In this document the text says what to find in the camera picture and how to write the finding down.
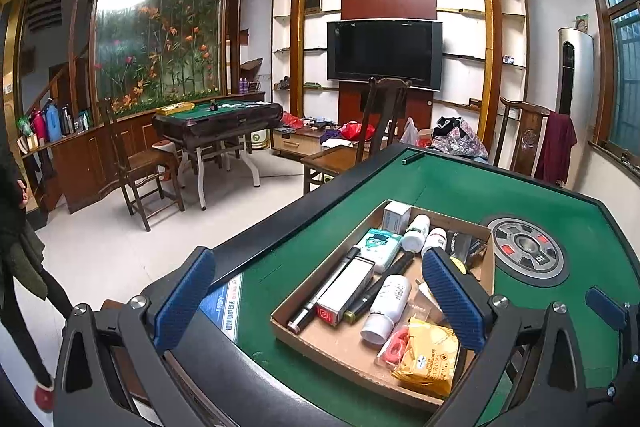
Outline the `black gold snack pouch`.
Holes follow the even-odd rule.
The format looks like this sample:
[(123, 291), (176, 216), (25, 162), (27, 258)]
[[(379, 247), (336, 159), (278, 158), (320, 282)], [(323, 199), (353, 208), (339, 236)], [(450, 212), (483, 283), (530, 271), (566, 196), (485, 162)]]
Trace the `black gold snack pouch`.
[(448, 232), (449, 257), (458, 260), (467, 270), (482, 261), (486, 247), (486, 241), (473, 235), (458, 231)]

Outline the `white bottle red label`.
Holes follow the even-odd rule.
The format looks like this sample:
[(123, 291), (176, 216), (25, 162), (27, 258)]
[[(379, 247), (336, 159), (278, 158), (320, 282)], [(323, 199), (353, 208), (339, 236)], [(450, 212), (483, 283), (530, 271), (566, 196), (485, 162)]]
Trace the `white bottle red label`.
[(448, 234), (443, 228), (432, 228), (428, 232), (424, 245), (422, 247), (421, 256), (432, 248), (446, 249), (448, 244)]

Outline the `yellow snack packet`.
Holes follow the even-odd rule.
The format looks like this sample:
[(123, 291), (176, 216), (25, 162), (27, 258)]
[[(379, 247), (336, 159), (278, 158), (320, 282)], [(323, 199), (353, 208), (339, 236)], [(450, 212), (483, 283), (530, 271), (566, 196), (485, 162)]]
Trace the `yellow snack packet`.
[(447, 398), (452, 389), (459, 340), (452, 329), (411, 317), (407, 346), (392, 375), (401, 386)]

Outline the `white bottle green label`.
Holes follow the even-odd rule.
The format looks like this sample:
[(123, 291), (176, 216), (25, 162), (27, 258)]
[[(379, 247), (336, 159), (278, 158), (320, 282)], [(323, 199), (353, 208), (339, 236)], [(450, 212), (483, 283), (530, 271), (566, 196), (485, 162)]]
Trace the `white bottle green label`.
[(408, 225), (401, 237), (400, 246), (406, 253), (421, 254), (428, 233), (430, 233), (431, 219), (424, 213), (417, 215)]

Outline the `teal tissue pack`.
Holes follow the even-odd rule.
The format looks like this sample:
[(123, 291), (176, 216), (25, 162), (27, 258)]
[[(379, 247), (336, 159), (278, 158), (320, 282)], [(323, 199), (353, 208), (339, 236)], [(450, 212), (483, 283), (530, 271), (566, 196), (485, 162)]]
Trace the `teal tissue pack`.
[(374, 263), (374, 273), (382, 274), (394, 262), (400, 248), (400, 241), (399, 234), (370, 228), (361, 237), (356, 247), (361, 257)]

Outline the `small white teal box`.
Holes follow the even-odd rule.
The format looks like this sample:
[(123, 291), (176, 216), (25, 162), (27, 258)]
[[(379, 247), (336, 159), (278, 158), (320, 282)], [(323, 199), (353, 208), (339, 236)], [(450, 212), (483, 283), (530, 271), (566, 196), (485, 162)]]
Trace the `small white teal box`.
[(404, 234), (409, 224), (411, 209), (410, 205), (403, 202), (388, 202), (383, 209), (382, 229), (398, 235)]

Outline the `silver red box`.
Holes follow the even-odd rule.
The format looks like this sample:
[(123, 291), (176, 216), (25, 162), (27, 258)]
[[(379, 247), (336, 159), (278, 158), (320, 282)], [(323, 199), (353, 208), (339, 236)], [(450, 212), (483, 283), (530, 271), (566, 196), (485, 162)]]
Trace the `silver red box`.
[(329, 286), (316, 302), (317, 315), (322, 321), (336, 326), (360, 291), (372, 279), (375, 263), (356, 257)]

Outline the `white power adapter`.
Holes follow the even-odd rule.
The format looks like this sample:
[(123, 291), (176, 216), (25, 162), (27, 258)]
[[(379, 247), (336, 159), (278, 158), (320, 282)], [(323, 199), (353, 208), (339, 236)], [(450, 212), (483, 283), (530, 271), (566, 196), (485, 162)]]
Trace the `white power adapter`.
[(418, 285), (414, 301), (420, 308), (426, 311), (428, 321), (436, 324), (442, 324), (445, 322), (445, 315), (442, 313), (442, 309), (440, 309), (431, 289), (428, 288), (424, 282)]

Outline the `yellow round jar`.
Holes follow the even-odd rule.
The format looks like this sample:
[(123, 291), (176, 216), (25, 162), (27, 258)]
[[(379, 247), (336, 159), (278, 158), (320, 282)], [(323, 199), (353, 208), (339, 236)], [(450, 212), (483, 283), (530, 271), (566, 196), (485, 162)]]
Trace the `yellow round jar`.
[(462, 273), (462, 274), (466, 274), (468, 273), (468, 270), (466, 269), (465, 264), (458, 258), (454, 257), (454, 256), (450, 256), (449, 259), (451, 260), (451, 262), (458, 268), (458, 270)]

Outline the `black marker pink cap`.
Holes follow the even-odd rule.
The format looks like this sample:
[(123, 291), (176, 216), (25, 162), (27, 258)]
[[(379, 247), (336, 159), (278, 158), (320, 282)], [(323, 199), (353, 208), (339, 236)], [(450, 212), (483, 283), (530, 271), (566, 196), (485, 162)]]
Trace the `black marker pink cap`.
[(406, 251), (375, 282), (364, 288), (345, 311), (344, 320), (348, 324), (354, 324), (364, 312), (371, 308), (373, 299), (378, 295), (387, 277), (404, 274), (413, 262), (413, 258), (414, 254)]

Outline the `cardboard tray box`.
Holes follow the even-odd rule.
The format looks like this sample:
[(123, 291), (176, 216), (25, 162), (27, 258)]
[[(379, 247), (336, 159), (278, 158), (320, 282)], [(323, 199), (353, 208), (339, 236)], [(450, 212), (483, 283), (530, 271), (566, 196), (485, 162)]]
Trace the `cardboard tray box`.
[(273, 310), (274, 335), (377, 395), (436, 410), (473, 353), (424, 277), (422, 256), (432, 246), (492, 291), (485, 225), (386, 199)]

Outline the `wooden chair at left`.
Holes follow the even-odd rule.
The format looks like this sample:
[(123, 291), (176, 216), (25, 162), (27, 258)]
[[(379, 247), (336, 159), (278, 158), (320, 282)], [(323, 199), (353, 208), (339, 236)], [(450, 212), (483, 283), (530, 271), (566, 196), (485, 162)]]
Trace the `wooden chair at left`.
[[(178, 179), (178, 160), (175, 155), (154, 147), (129, 155), (122, 132), (116, 129), (111, 100), (106, 98), (101, 101), (99, 110), (114, 156), (120, 191), (130, 216), (138, 215), (143, 228), (149, 232), (151, 231), (150, 218), (172, 206), (176, 206), (179, 211), (186, 210)], [(143, 201), (153, 195), (160, 198), (162, 205), (148, 212)]]

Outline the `person in dark clothes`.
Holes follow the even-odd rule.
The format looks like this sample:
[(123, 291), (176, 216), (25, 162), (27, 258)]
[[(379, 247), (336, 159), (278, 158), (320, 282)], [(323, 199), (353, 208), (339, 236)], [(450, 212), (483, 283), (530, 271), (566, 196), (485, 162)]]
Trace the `person in dark clothes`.
[(73, 310), (64, 288), (43, 268), (44, 244), (26, 217), (28, 191), (6, 144), (1, 145), (1, 323), (36, 380), (35, 403), (43, 412), (53, 411), (54, 382), (44, 366), (26, 326), (15, 295), (14, 283), (32, 295), (48, 300), (67, 319)]

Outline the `floral clothes pile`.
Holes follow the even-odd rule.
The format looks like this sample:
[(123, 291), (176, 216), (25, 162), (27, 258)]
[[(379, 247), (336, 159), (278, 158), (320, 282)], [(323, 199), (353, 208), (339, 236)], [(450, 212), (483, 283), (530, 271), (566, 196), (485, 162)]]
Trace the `floral clothes pile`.
[(440, 153), (488, 163), (488, 152), (461, 117), (440, 117), (432, 130), (430, 147)]

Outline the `wooden clothes rack chair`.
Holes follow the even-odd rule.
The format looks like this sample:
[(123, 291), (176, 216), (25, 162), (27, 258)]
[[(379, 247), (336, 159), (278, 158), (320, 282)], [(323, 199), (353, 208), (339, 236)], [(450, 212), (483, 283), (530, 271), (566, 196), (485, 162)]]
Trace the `wooden clothes rack chair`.
[(518, 118), (518, 130), (513, 141), (509, 170), (523, 176), (533, 176), (536, 157), (541, 146), (542, 127), (544, 127), (544, 120), (550, 116), (551, 110), (524, 101), (509, 100), (504, 96), (500, 98), (500, 103), (504, 106), (504, 113), (492, 165), (499, 166), (504, 141), (506, 141), (506, 128), (511, 110), (514, 109), (520, 113), (520, 118)]

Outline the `maroon cloth on rack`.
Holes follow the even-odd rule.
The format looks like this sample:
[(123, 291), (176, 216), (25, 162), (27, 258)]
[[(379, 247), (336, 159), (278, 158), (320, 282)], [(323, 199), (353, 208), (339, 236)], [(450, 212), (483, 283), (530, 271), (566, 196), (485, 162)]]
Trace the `maroon cloth on rack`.
[(535, 178), (553, 185), (564, 185), (570, 170), (570, 153), (577, 144), (570, 116), (551, 112), (548, 116)]

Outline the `wooden chair near table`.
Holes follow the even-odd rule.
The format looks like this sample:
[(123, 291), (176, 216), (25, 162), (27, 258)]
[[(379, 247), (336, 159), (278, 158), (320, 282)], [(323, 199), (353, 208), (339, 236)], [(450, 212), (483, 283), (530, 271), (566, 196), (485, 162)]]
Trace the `wooden chair near table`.
[[(381, 150), (384, 136), (387, 136), (387, 145), (393, 143), (398, 118), (406, 107), (406, 98), (410, 86), (411, 83), (409, 81), (394, 78), (370, 81), (369, 94), (364, 108), (357, 146), (339, 145), (304, 157), (302, 159), (304, 166), (304, 195), (311, 191), (312, 186), (321, 186), (326, 182), (327, 176), (331, 178), (341, 176), (342, 173), (360, 164), (363, 159), (369, 159), (378, 153)], [(370, 124), (375, 100), (379, 95), (383, 98), (380, 118), (378, 118), (372, 138), (367, 140), (366, 132)]]

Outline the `low wooden coffee table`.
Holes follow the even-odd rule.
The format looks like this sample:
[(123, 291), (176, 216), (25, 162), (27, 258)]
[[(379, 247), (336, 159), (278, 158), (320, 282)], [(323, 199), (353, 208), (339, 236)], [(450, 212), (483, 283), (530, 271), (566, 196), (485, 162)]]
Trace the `low wooden coffee table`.
[(279, 156), (300, 159), (319, 153), (329, 139), (343, 139), (336, 126), (305, 126), (302, 120), (285, 115), (271, 130), (271, 150)]

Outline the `black television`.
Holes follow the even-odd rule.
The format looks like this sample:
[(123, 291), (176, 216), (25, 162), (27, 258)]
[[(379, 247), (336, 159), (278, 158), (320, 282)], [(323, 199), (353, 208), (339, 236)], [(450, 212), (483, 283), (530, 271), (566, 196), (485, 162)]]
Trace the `black television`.
[(336, 20), (326, 24), (326, 40), (331, 80), (397, 78), (418, 89), (442, 87), (444, 38), (438, 20)]

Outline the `white floor air conditioner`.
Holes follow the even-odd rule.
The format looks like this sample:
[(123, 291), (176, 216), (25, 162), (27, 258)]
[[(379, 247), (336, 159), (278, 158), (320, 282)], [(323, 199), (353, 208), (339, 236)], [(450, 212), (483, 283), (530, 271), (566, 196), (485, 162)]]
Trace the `white floor air conditioner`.
[(579, 143), (588, 139), (593, 91), (593, 38), (574, 28), (560, 28), (559, 79), (555, 112), (570, 116)]

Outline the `floral wall mural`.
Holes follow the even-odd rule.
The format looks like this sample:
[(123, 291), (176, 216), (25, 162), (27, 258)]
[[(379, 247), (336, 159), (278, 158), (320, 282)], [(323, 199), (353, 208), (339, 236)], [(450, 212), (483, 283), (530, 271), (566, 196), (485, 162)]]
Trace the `floral wall mural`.
[(221, 91), (224, 0), (96, 0), (96, 97), (128, 116)]

